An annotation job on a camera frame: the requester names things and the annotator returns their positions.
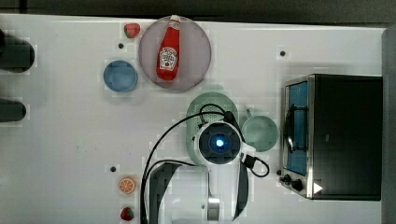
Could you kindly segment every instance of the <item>blue bowl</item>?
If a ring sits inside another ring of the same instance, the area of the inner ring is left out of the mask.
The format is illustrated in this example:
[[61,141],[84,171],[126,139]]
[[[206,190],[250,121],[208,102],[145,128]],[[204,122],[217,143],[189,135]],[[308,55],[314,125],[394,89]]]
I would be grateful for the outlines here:
[[110,63],[103,74],[106,85],[113,91],[132,91],[137,84],[137,73],[125,61]]

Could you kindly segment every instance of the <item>blue light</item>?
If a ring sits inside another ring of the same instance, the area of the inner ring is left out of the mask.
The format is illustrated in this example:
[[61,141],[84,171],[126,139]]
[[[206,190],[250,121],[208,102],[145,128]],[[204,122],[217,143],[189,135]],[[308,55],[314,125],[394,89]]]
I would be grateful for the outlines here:
[[224,146],[224,142],[223,142],[222,140],[218,139],[218,140],[216,141],[216,146],[222,147],[222,146]]

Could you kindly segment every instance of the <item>red ketchup bottle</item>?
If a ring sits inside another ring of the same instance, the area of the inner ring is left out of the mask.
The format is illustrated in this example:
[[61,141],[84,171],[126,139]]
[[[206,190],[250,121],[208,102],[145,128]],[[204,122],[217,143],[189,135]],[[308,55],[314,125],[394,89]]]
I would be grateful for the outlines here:
[[180,61],[180,17],[173,15],[157,57],[157,76],[163,80],[175,79]]

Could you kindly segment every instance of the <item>orange slice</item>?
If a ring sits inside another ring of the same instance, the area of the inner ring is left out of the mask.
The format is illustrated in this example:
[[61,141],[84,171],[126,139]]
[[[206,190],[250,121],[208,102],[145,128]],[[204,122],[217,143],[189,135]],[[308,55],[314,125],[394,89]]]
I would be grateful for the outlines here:
[[119,184],[120,190],[126,194],[134,192],[134,180],[127,176],[124,177]]

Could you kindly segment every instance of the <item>black cable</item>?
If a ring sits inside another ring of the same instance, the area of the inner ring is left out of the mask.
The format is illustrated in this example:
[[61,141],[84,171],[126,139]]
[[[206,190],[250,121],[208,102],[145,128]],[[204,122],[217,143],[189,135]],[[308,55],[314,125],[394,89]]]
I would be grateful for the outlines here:
[[253,168],[249,168],[251,173],[253,173],[258,178],[263,178],[263,177],[268,176],[270,174],[270,166],[265,161],[262,161],[257,157],[255,157],[254,160],[261,162],[267,168],[267,173],[265,173],[264,175],[258,175],[258,174],[256,174],[256,172],[253,171]]
[[160,160],[160,161],[156,161],[156,162],[154,162],[154,164],[152,164],[152,165],[149,167],[149,169],[148,169],[148,174],[147,174],[147,176],[146,176],[146,179],[149,178],[149,174],[151,173],[152,169],[154,169],[154,167],[155,167],[157,164],[162,163],[162,162],[172,162],[172,163],[180,163],[180,164],[188,165],[188,166],[196,166],[196,165],[194,165],[194,164],[192,164],[192,163],[188,163],[188,162],[185,162],[185,161],[176,161],[176,160]]
[[176,124],[172,125],[172,127],[170,127],[168,130],[166,130],[165,133],[163,133],[163,135],[160,137],[160,139],[158,139],[157,143],[154,145],[154,147],[152,148],[152,150],[150,151],[149,155],[148,155],[148,161],[146,163],[145,166],[145,171],[143,172],[143,177],[142,177],[142,185],[141,185],[141,189],[140,189],[140,224],[147,224],[147,216],[146,216],[146,208],[145,208],[145,200],[144,200],[144,191],[145,191],[145,187],[146,187],[146,182],[147,182],[147,171],[149,168],[149,162],[151,161],[152,155],[154,154],[154,151],[157,149],[157,146],[161,143],[161,141],[165,138],[165,136],[167,134],[169,134],[177,125],[179,125],[180,123],[188,120],[188,119],[192,119],[195,118],[197,116],[202,116],[205,114],[217,114],[217,115],[222,115],[224,116],[223,113],[220,112],[215,112],[215,111],[208,111],[208,112],[200,112],[198,114],[194,114],[194,115],[190,115],[184,119],[181,119],[180,121],[178,121]]
[[[199,112],[202,113],[202,112],[204,111],[204,108],[205,108],[205,107],[208,107],[208,106],[214,106],[214,107],[216,107],[217,109],[219,109],[223,114],[225,114],[225,110],[224,110],[223,108],[221,108],[221,106],[215,105],[215,104],[206,104],[206,105],[203,105],[203,106],[201,106],[201,108],[199,109]],[[201,122],[202,122],[203,124],[206,124],[206,121],[205,121],[203,115],[200,116],[200,119],[201,119]]]

